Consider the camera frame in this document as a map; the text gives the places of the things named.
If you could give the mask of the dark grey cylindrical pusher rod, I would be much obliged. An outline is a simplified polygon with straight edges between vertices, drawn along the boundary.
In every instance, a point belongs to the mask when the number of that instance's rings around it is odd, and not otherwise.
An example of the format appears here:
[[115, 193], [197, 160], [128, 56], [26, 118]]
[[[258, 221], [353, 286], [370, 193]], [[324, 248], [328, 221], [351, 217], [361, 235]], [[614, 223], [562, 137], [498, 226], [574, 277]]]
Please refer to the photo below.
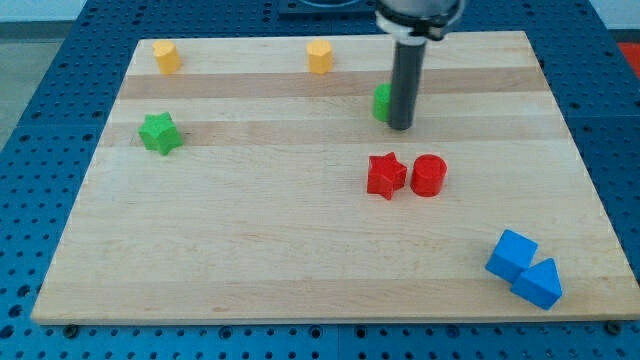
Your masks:
[[425, 48], [425, 41], [395, 44], [388, 110], [388, 125], [394, 130], [404, 131], [413, 125]]

